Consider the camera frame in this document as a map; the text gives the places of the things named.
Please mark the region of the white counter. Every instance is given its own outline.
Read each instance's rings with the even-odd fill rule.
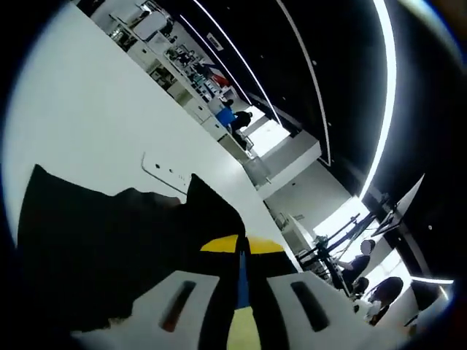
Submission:
[[[140,168],[151,152],[197,173],[236,208],[248,235],[287,247],[242,166],[72,4],[26,61],[4,132],[1,171],[14,238],[34,164],[108,195],[128,187],[178,195]]]

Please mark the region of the white cabinet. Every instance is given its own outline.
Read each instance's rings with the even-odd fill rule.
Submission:
[[[227,134],[227,130],[220,124],[216,117],[209,117],[206,119],[201,126],[206,130],[211,136],[219,141],[224,135]]]
[[[136,42],[127,53],[145,71],[150,69],[157,60],[155,53],[140,41]]]
[[[202,123],[207,120],[209,117],[214,117],[211,111],[204,105],[201,105],[196,98],[192,98],[186,105],[183,106],[183,109],[188,112],[193,118],[195,118],[198,123]]]

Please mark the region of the desk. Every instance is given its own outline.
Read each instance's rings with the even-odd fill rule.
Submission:
[[[141,170],[146,151],[197,173],[240,213],[247,234],[283,245],[296,263],[242,166],[92,20],[64,6],[27,58],[7,110],[1,172],[13,238],[36,163],[107,195],[135,187],[178,196]]]

